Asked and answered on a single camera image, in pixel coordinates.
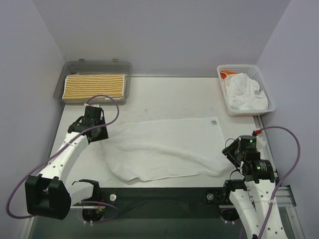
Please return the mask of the yellow white striped towel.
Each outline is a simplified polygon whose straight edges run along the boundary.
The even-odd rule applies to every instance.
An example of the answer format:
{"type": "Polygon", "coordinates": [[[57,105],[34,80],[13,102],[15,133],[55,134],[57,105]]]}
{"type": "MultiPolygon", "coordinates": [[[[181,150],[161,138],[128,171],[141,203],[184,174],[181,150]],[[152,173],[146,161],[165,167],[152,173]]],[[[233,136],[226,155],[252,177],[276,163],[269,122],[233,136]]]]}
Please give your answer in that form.
{"type": "Polygon", "coordinates": [[[95,95],[108,95],[121,99],[125,89],[124,74],[76,74],[65,78],[62,99],[86,100],[95,95]]]}

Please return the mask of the plain white towel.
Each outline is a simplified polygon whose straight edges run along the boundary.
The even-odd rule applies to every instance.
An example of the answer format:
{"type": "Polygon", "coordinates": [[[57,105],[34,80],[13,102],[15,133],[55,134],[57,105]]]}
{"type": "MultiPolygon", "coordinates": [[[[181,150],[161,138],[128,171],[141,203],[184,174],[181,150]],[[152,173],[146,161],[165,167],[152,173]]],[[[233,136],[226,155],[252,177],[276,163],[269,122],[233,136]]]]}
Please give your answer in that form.
{"type": "Polygon", "coordinates": [[[224,142],[216,117],[126,123],[111,130],[100,157],[124,182],[219,177],[231,166],[224,142]]]}

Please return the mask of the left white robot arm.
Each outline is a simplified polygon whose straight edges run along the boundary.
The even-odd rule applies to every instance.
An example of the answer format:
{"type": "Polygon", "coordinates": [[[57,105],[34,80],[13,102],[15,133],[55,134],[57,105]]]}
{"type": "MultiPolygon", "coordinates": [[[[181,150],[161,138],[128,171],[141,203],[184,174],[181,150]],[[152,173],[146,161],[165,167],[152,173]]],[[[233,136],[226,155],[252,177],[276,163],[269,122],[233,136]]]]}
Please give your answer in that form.
{"type": "Polygon", "coordinates": [[[36,175],[25,181],[29,214],[62,220],[71,206],[82,201],[100,201],[98,181],[76,180],[67,187],[66,179],[82,151],[92,142],[107,139],[104,111],[99,105],[86,106],[84,115],[72,123],[59,151],[36,175]]]}

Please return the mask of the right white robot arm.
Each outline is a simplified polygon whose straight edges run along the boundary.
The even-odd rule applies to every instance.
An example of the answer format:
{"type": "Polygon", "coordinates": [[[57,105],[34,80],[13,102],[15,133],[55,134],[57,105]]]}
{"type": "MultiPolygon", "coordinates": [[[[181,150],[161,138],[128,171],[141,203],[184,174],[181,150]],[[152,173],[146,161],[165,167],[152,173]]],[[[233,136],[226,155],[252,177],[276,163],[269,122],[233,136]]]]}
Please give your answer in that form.
{"type": "Polygon", "coordinates": [[[222,153],[244,176],[244,180],[226,180],[224,186],[247,238],[286,239],[275,196],[274,170],[269,160],[261,159],[256,138],[241,136],[222,153]]]}

